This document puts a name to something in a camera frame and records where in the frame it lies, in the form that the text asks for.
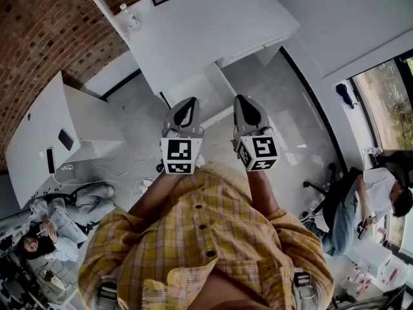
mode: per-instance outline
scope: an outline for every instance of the person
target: person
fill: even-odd
[[[112,275],[122,309],[292,309],[296,268],[326,309],[334,283],[320,241],[279,208],[264,171],[247,177],[214,163],[162,172],[128,212],[108,214],[79,271],[85,305]]]
[[[55,231],[55,226],[48,217],[54,211],[61,211],[82,226],[99,222],[114,209],[114,203],[110,199],[114,194],[113,186],[95,183],[77,193],[75,205],[65,205],[62,198],[55,198],[49,203],[42,198],[36,199],[30,205],[32,213],[28,219],[29,230],[17,243],[18,252],[28,260],[44,256],[46,260],[75,262],[78,255],[77,243],[66,235],[59,235],[61,231]]]
[[[410,189],[402,187],[389,170],[381,167],[365,170],[357,176],[355,193],[338,204],[329,232],[317,228],[314,216],[303,220],[303,224],[321,240],[324,253],[339,256],[350,249],[354,227],[359,223],[367,229],[391,210],[395,217],[403,217],[412,205]]]

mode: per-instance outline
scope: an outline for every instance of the white bottle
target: white bottle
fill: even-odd
[[[121,10],[122,17],[125,20],[125,23],[128,25],[128,28],[133,31],[138,31],[142,27],[142,24],[141,22],[139,22],[136,15],[126,7],[126,3],[123,3],[121,5]]]

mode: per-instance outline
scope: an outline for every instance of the woman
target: woman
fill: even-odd
[[[80,190],[75,205],[65,205],[62,198],[53,199],[49,203],[44,199],[36,199],[30,206],[30,228],[19,240],[18,251],[28,260],[44,256],[47,260],[75,262],[78,254],[77,243],[72,240],[74,238],[71,239],[70,235],[67,235],[67,231],[56,231],[55,225],[48,217],[55,211],[61,211],[79,225],[97,223],[114,209],[114,203],[110,199],[114,194],[113,186],[97,183]]]

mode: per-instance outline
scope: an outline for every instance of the white t-shirt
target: white t-shirt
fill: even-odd
[[[363,178],[366,185],[366,198],[368,208],[374,212],[376,218],[380,220],[392,209],[390,202],[390,192],[396,182],[395,177],[386,168],[377,168],[363,171]],[[360,202],[359,194],[356,192],[357,200]],[[361,206],[357,206],[356,220],[354,225],[361,222]]]

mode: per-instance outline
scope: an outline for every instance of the man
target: man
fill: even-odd
[[[360,222],[368,228],[392,209],[395,217],[403,217],[413,205],[410,189],[402,187],[386,168],[363,171],[356,179],[356,189],[354,195],[350,194],[337,206],[329,232],[317,228],[314,216],[303,221],[304,226],[320,238],[324,253],[346,254],[353,243],[354,227]]]
[[[333,279],[319,240],[279,208],[263,171],[247,175],[216,164],[162,173],[128,213],[108,214],[79,272],[86,306],[117,272],[122,309],[292,309],[300,268],[314,309],[326,309]]]

